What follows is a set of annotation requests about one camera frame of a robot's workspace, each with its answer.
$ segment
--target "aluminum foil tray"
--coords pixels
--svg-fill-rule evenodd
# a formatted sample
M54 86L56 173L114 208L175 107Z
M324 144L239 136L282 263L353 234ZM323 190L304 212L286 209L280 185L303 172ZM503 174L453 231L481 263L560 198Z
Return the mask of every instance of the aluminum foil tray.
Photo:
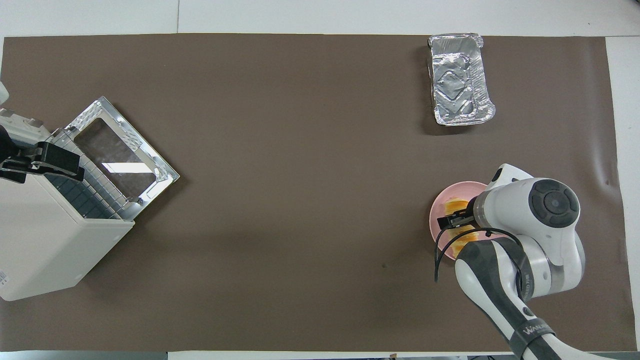
M81 156L82 183L52 183L86 218L133 221L180 177L104 97L49 141Z
M473 33L429 37L431 95L438 124L481 124L495 115L486 89L482 46L482 37Z

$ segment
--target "brown paper backdrop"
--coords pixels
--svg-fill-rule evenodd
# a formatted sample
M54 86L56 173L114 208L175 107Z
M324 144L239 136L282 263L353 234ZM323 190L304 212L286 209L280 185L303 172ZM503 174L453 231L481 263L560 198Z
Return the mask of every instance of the brown paper backdrop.
M424 36L7 38L6 106L68 124L105 95L182 175L75 287L0 302L0 350L507 350L451 262L440 190L507 162L582 204L580 286L530 305L635 350L603 38L486 37L497 114L435 124Z

